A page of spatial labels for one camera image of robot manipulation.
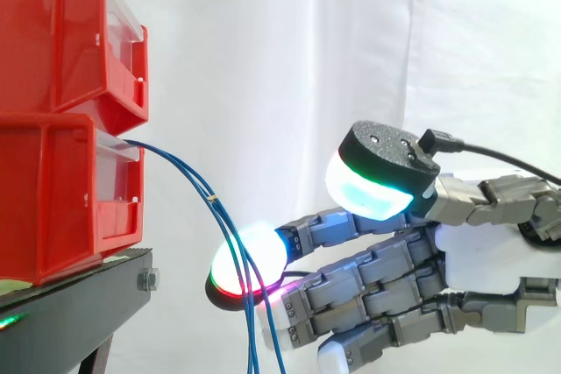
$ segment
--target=red plastic bin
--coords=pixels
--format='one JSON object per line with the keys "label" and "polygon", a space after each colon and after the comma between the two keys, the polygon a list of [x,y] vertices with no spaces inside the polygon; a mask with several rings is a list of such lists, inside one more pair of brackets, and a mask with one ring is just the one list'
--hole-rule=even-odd
{"label": "red plastic bin", "polygon": [[0,279],[39,285],[142,239],[144,151],[74,114],[0,114]]}
{"label": "red plastic bin", "polygon": [[123,0],[0,0],[0,109],[148,119],[147,32]]}

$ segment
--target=cable connector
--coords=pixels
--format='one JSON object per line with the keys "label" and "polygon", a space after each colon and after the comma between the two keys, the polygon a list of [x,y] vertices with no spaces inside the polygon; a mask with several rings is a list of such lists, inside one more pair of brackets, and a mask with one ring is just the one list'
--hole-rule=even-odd
{"label": "cable connector", "polygon": [[437,152],[462,152],[465,143],[462,139],[456,139],[449,133],[428,129],[417,142],[419,147],[431,157]]}

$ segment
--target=screw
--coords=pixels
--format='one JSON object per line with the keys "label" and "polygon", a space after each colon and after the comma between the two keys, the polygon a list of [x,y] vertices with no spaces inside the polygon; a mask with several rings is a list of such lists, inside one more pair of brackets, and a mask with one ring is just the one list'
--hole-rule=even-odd
{"label": "screw", "polygon": [[140,291],[156,291],[160,285],[160,270],[156,268],[144,269],[138,275],[138,289]]}

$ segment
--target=clear plastic bin front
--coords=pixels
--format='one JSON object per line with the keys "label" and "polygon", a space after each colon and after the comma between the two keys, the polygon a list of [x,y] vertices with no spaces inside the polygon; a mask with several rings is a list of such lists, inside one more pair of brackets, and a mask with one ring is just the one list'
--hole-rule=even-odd
{"label": "clear plastic bin front", "polygon": [[132,73],[132,44],[144,41],[142,26],[124,0],[106,0],[110,48]]}
{"label": "clear plastic bin front", "polygon": [[131,197],[129,164],[140,160],[138,147],[97,131],[97,199],[99,201],[138,201]]}

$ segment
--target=white fabric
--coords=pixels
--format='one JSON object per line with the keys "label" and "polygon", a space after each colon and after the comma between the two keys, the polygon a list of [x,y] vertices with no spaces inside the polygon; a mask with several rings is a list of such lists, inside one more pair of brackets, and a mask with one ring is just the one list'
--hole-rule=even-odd
{"label": "white fabric", "polygon": [[[132,134],[183,157],[237,225],[333,207],[330,156],[360,118],[401,124],[410,0],[126,0],[150,32],[150,122]],[[245,372],[243,314],[207,301],[223,241],[190,185],[146,157],[145,247],[160,290],[115,335],[108,373]],[[318,252],[305,267],[375,241]],[[261,372],[276,372],[259,334]],[[317,372],[316,346],[287,352]]]}
{"label": "white fabric", "polygon": [[[127,1],[151,37],[151,120],[131,136],[199,169],[240,227],[329,207],[323,171],[340,138],[363,117],[400,124],[406,82],[408,129],[452,131],[559,169],[559,0]],[[244,372],[243,315],[216,310],[202,289],[220,234],[187,182],[151,155],[145,239],[161,287],[117,332],[108,373]],[[554,373],[559,331],[434,335],[361,372]],[[259,351],[262,372],[277,372],[260,339]],[[317,372],[315,353],[285,353],[288,373]]]}

